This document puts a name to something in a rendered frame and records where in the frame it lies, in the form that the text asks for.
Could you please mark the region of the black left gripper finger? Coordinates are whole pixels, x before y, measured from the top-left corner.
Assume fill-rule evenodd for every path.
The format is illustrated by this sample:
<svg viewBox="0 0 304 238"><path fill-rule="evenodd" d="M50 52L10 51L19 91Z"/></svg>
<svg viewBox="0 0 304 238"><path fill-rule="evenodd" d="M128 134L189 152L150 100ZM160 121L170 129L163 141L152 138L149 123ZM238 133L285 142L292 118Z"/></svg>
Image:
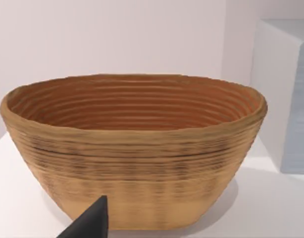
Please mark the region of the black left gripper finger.
<svg viewBox="0 0 304 238"><path fill-rule="evenodd" d="M103 195L56 238L108 238L108 200Z"/></svg>

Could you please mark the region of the brown woven basket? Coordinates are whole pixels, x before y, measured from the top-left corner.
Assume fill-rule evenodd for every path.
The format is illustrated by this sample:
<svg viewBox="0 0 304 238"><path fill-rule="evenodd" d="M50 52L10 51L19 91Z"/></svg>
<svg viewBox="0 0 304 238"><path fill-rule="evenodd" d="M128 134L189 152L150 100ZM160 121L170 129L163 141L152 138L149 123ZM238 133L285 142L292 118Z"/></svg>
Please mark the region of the brown woven basket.
<svg viewBox="0 0 304 238"><path fill-rule="evenodd" d="M0 115L71 219L108 198L112 230L189 226L235 176L267 114L255 89L180 74L96 74L7 93Z"/></svg>

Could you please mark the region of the pale grey cabinet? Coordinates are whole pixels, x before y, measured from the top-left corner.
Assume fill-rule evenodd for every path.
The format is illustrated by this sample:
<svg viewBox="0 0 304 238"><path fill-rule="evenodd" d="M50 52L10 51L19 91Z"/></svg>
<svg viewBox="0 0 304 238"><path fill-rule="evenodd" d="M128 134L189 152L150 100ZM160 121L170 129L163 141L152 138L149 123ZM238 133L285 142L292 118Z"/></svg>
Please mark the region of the pale grey cabinet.
<svg viewBox="0 0 304 238"><path fill-rule="evenodd" d="M304 19L268 19L257 25L251 87L266 98L259 132L276 168L304 175Z"/></svg>

